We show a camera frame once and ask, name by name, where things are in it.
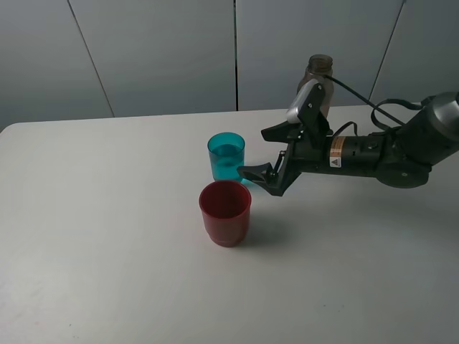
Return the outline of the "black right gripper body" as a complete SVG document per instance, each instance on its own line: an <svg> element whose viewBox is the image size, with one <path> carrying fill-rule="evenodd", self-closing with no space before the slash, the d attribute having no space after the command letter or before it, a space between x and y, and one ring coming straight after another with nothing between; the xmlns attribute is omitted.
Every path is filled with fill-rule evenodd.
<svg viewBox="0 0 459 344"><path fill-rule="evenodd" d="M322 146L313 148L308 136L302 132L302 137L292 142L286 143L285 149L281 150L273 166L277 172L275 182L267 186L267 192L272 196L282 196L289 186L302 173L322 173L323 166L326 165L326 149L331 141L329 132Z"/></svg>

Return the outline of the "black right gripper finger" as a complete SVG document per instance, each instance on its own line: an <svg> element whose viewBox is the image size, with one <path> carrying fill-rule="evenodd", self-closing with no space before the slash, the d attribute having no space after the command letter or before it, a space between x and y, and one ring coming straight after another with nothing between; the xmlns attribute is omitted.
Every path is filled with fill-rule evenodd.
<svg viewBox="0 0 459 344"><path fill-rule="evenodd" d="M237 167L237 172L240 177L258 186L269 186L277 178L277 172L271 163L264 163L258 166L239 166Z"/></svg>
<svg viewBox="0 0 459 344"><path fill-rule="evenodd" d="M267 142L292 142L302 137L303 126L300 123L282 122L261 130L263 139Z"/></svg>

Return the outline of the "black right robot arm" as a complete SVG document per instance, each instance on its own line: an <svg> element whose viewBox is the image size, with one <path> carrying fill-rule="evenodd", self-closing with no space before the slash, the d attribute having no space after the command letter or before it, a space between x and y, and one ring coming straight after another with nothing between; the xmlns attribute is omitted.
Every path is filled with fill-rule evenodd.
<svg viewBox="0 0 459 344"><path fill-rule="evenodd" d="M426 99L407 123L366 136L332 131L320 111L321 90L303 101L298 123L263 129L263 139L285 143L275 164L240 166L238 174L282 196L302 173L375 178L395 188L427 183L432 167L458 152L458 94Z"/></svg>

